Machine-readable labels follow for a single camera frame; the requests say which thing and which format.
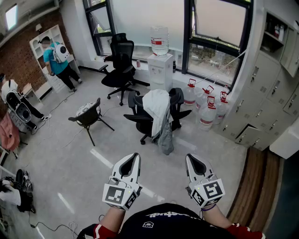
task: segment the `red sleeve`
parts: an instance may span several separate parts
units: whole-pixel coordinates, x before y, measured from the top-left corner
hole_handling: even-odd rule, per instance
[[[107,239],[107,238],[115,238],[117,233],[105,228],[101,224],[98,224],[94,227],[93,230],[93,238],[98,239]]]
[[[248,227],[232,224],[227,229],[237,239],[266,239],[262,232],[251,232]]]

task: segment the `person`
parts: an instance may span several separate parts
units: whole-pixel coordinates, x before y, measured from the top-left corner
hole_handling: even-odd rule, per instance
[[[83,229],[77,239],[265,238],[261,232],[231,223],[216,204],[202,209],[205,220],[178,204],[156,205],[129,217],[119,232],[125,212],[110,207],[99,224]]]
[[[6,80],[6,76],[4,73],[0,74],[0,84],[1,84],[1,98],[3,100],[3,102],[6,104],[6,96],[9,92],[14,92],[14,93],[18,93],[17,88],[18,88],[18,84],[14,81],[14,80]],[[44,114],[40,113],[37,109],[35,109],[26,99],[25,97],[21,98],[21,102],[23,102],[28,109],[30,110],[30,112],[37,118],[41,119],[42,121],[48,120],[52,117],[51,114],[49,114],[48,116],[45,116]],[[37,126],[29,121],[26,123],[31,129],[37,130]]]
[[[79,84],[82,83],[82,80],[77,75],[77,73],[70,67],[67,61],[62,63],[57,63],[54,60],[53,50],[55,48],[54,43],[50,43],[50,38],[48,36],[44,37],[39,43],[42,44],[44,53],[43,53],[43,61],[46,63],[48,74],[56,75],[59,79],[63,81],[69,88],[69,92],[75,92],[77,89],[74,87],[71,82],[69,76],[71,76],[75,81]]]
[[[31,211],[36,213],[32,204],[32,194],[14,189],[13,186],[14,184],[8,180],[0,181],[0,199],[17,205],[20,212]]]

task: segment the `black office chair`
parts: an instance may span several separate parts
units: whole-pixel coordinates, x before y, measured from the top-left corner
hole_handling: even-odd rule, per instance
[[[95,146],[93,139],[89,133],[89,127],[90,125],[93,125],[97,121],[102,121],[105,125],[107,125],[109,128],[111,128],[113,131],[114,129],[109,126],[104,120],[102,120],[101,115],[101,109],[100,109],[100,98],[98,98],[97,102],[93,105],[92,103],[88,103],[82,107],[79,108],[77,111],[76,117],[70,117],[69,120],[73,122],[77,122],[78,125],[84,127],[88,135],[93,143],[93,146]]]
[[[171,89],[171,91],[169,92],[169,96],[171,97],[170,113],[173,117],[171,129],[172,131],[174,131],[177,128],[181,128],[179,120],[190,114],[192,110],[180,112],[181,104],[184,103],[184,95],[180,88]],[[136,96],[134,92],[130,92],[128,98],[128,105],[133,110],[134,115],[124,114],[124,117],[130,121],[136,122],[137,130],[144,134],[144,136],[140,139],[140,143],[144,145],[144,140],[147,137],[152,138],[154,135],[151,135],[151,129],[153,127],[153,118],[143,109],[142,98],[143,96]]]
[[[109,93],[107,98],[110,99],[110,95],[121,91],[121,102],[125,91],[135,91],[128,88],[135,84],[133,78],[135,68],[132,65],[132,55],[134,50],[134,42],[128,41],[125,35],[118,34],[114,40],[112,40],[111,51],[113,57],[113,67],[115,70],[110,72],[102,80],[102,84],[109,87],[117,87],[118,89]]]

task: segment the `tile floor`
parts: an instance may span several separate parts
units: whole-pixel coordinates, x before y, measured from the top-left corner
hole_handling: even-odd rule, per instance
[[[52,112],[50,122],[47,121],[35,135],[27,135],[23,139],[28,146],[21,146],[18,160],[11,155],[7,158],[4,167],[13,172],[19,168],[26,169],[34,183],[37,214],[31,214],[30,222],[35,225],[41,221],[55,229],[60,224],[68,225],[74,221],[78,224],[76,232],[97,223],[99,215],[108,210],[108,206],[102,202],[102,192],[112,171],[111,166],[134,152],[138,152],[142,160],[139,183],[143,190],[125,219],[135,212],[172,200],[199,213],[198,206],[185,190],[189,183],[185,169],[187,153],[210,160],[224,184],[226,196],[218,205],[227,214],[242,175],[246,148],[213,130],[200,131],[193,113],[181,120],[181,129],[173,132],[175,149],[169,156],[162,154],[148,138],[146,145],[141,145],[139,140],[142,134],[137,131],[135,123],[123,117],[123,114],[131,114],[131,109],[128,105],[118,107],[119,95],[107,99],[107,94],[113,89],[101,84],[104,76],[81,70],[84,83],[78,86],[78,91]],[[142,95],[148,92],[145,86],[135,87]],[[48,113],[68,95],[67,88],[58,94],[51,92],[43,100],[45,106],[42,112]],[[73,117],[80,106],[96,101],[98,97],[101,97],[103,113],[117,107],[107,111],[103,117],[115,132],[101,122],[91,126],[90,132],[96,144],[94,147],[87,132],[82,130],[78,133],[82,128],[68,118]],[[52,232],[39,225],[38,230],[33,229],[28,224],[28,213],[20,213],[15,206],[3,202],[0,205],[6,208],[4,213],[10,215],[14,233],[20,239],[70,238],[70,231],[66,228]]]

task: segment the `red brick wall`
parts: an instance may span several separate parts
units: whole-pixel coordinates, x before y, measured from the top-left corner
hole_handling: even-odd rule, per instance
[[[29,45],[29,41],[39,35],[36,32],[38,23],[42,25],[42,31],[59,25],[64,43],[70,54],[73,54],[59,10],[35,20],[0,48],[0,73],[6,74],[7,79],[14,79],[18,84],[18,90],[23,89],[28,83],[31,83],[34,90],[38,90],[46,82]],[[7,107],[0,100],[0,119],[6,113],[6,110]]]

